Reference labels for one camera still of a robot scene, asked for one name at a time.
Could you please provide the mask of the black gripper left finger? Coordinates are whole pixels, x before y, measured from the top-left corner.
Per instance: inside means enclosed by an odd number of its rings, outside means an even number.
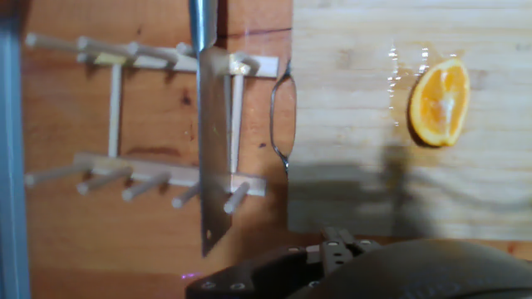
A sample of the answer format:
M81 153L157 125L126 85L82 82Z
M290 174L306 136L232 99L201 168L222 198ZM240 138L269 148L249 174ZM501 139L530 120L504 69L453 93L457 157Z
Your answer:
M202 277L185 288L186 299L288 298L323 278L318 245L271 250Z

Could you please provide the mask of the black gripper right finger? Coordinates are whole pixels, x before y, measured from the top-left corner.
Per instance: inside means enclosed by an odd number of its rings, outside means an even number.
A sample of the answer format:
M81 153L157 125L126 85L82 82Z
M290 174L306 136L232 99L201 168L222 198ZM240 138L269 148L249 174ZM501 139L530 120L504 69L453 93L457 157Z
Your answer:
M381 244L370 239L357 239L345 228L322 230L324 241L319 246L323 273L330 274L364 253L378 250Z

